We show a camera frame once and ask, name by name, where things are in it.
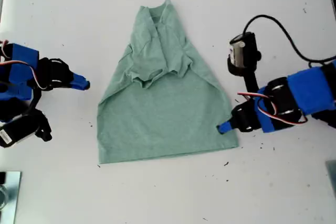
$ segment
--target wire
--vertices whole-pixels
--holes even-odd
[[[42,89],[42,90],[47,89],[47,87],[44,87],[44,88],[41,87],[40,83],[37,80],[36,72],[35,72],[34,68],[30,64],[28,64],[28,63],[26,63],[24,61],[21,61],[21,60],[9,60],[9,61],[0,62],[0,66],[10,65],[10,64],[24,64],[24,65],[29,66],[30,69],[31,69],[31,72],[33,73],[33,77],[34,77],[34,80],[35,80],[37,86],[40,89]]]
[[[252,93],[252,92],[238,92],[238,94],[244,96],[246,100],[248,100],[248,99],[246,98],[247,95],[250,96],[250,97],[261,97],[261,98],[270,99],[270,97],[268,97],[267,95],[259,94],[259,93]],[[275,105],[272,101],[270,101],[270,102],[271,102],[272,107],[273,107],[273,110],[274,110],[274,115],[276,115],[277,112],[278,112],[278,109],[277,109],[276,105]]]
[[[4,50],[5,46],[8,44],[8,40],[7,39],[5,39],[4,41],[0,40],[0,44],[2,44],[1,45],[1,52],[2,52],[3,56],[7,59],[10,59],[10,57],[5,53],[5,50]],[[37,80],[35,69],[30,64],[28,64],[24,61],[21,61],[21,60],[9,60],[9,61],[0,62],[0,66],[8,65],[8,64],[24,64],[24,65],[29,66],[30,69],[31,69],[31,72],[33,73],[33,77],[34,77],[34,80],[35,80],[37,86],[42,90],[47,89],[47,87],[44,87],[44,88],[41,87],[40,83]]]
[[[268,15],[264,15],[264,14],[261,14],[261,15],[257,15],[255,17],[253,17],[245,26],[244,30],[243,30],[243,35],[245,35],[249,25],[255,21],[257,18],[267,18],[267,19],[270,19],[272,20],[273,22],[275,22],[280,28],[281,30],[283,31],[283,33],[286,35],[287,39],[289,40],[290,44],[292,45],[292,48],[294,49],[294,51],[297,53],[297,55],[307,61],[307,62],[311,62],[311,63],[324,63],[324,62],[328,62],[328,61],[331,61],[331,60],[335,60],[336,59],[336,56],[333,56],[333,57],[329,57],[329,58],[326,58],[326,59],[322,59],[322,60],[315,60],[315,59],[309,59],[307,57],[305,57],[299,50],[298,48],[296,47],[293,39],[290,37],[289,33],[286,31],[286,29],[284,28],[284,26],[280,23],[280,21],[278,21],[277,19],[273,18],[272,16],[268,16]]]
[[[4,41],[1,41],[0,40],[0,43],[2,44],[1,45],[1,52],[2,52],[2,55],[7,58],[7,59],[10,59],[10,57],[7,56],[7,54],[5,53],[5,50],[4,50],[4,47],[8,44],[8,40],[5,39]]]
[[[270,103],[272,104],[272,107],[273,107],[273,110],[274,110],[274,114],[272,115],[272,114],[268,113],[267,111],[263,110],[263,109],[260,107],[260,104],[259,104],[259,103],[260,103],[260,101],[261,101],[262,99],[271,99],[271,97],[269,97],[269,96],[267,96],[267,95],[259,94],[259,93],[251,93],[251,92],[238,92],[238,94],[239,94],[239,95],[243,95],[244,97],[245,97],[246,95],[248,95],[248,96],[250,96],[250,97],[259,97],[259,100],[258,100],[258,102],[257,102],[258,110],[259,110],[262,114],[268,116],[269,118],[272,118],[272,119],[275,119],[275,120],[278,120],[278,121],[282,121],[283,123],[287,123],[287,124],[290,124],[290,125],[301,125],[301,124],[307,123],[307,121],[308,121],[308,119],[306,118],[306,116],[305,116],[304,114],[302,114],[303,117],[304,117],[304,121],[301,121],[301,122],[290,122],[290,121],[287,121],[287,120],[285,120],[285,119],[282,119],[282,118],[276,116],[276,115],[277,115],[277,112],[278,112],[278,109],[277,109],[276,105],[275,105],[272,101],[270,101]]]
[[[305,116],[304,114],[302,114],[302,116],[303,116],[303,118],[304,118],[304,121],[301,121],[301,122],[290,122],[290,121],[287,121],[287,120],[285,120],[285,119],[282,119],[282,118],[280,118],[280,117],[278,117],[278,116],[276,116],[276,115],[271,115],[270,113],[268,113],[267,111],[263,110],[263,109],[260,107],[260,104],[259,104],[259,103],[260,103],[261,100],[262,100],[262,98],[259,98],[259,100],[258,100],[258,102],[257,102],[258,110],[259,110],[262,114],[268,116],[269,118],[273,118],[273,119],[275,119],[275,120],[278,120],[278,121],[281,121],[281,122],[283,122],[283,123],[287,123],[287,124],[290,124],[290,125],[302,125],[302,124],[308,122],[308,119],[306,118],[306,116]]]

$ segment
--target white surface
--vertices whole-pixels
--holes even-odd
[[[1,170],[23,172],[16,224],[335,223],[324,162],[336,158],[336,131],[313,119],[279,133],[239,134],[243,149],[97,166],[97,103],[139,6],[163,1],[4,0],[1,38],[60,57],[91,81],[86,92],[43,94],[38,107],[52,127],[51,142],[32,137],[0,150]],[[330,0],[172,2],[233,105],[245,87],[228,73],[228,41],[254,15],[279,18],[309,57],[336,53]],[[275,24],[259,20],[250,28],[263,54],[260,85],[307,67]]]

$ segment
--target black cable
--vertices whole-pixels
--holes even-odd
[[[323,59],[323,60],[315,60],[315,59],[309,59],[307,57],[305,57],[299,50],[298,48],[296,47],[296,45],[294,44],[294,41],[292,40],[292,38],[290,37],[289,33],[286,31],[286,29],[283,27],[283,25],[275,18],[271,17],[271,16],[268,16],[268,15],[264,15],[264,14],[261,14],[261,15],[257,15],[255,17],[253,17],[245,26],[244,28],[244,31],[243,31],[243,35],[246,33],[247,31],[247,28],[249,27],[249,25],[255,21],[257,18],[267,18],[267,19],[270,19],[272,20],[273,22],[275,22],[280,28],[281,30],[283,31],[283,33],[286,35],[287,39],[289,40],[290,44],[292,45],[292,48],[294,49],[294,51],[297,53],[297,55],[307,61],[307,62],[310,62],[310,63],[324,63],[324,62],[328,62],[328,61],[331,61],[331,60],[335,60],[336,59],[336,56],[333,56],[333,57],[329,57],[329,58],[326,58],[326,59]]]
[[[244,82],[245,86],[247,89],[247,92],[251,93],[257,93],[259,90],[258,83],[257,83],[257,78],[254,72],[249,72],[243,75],[244,77]]]

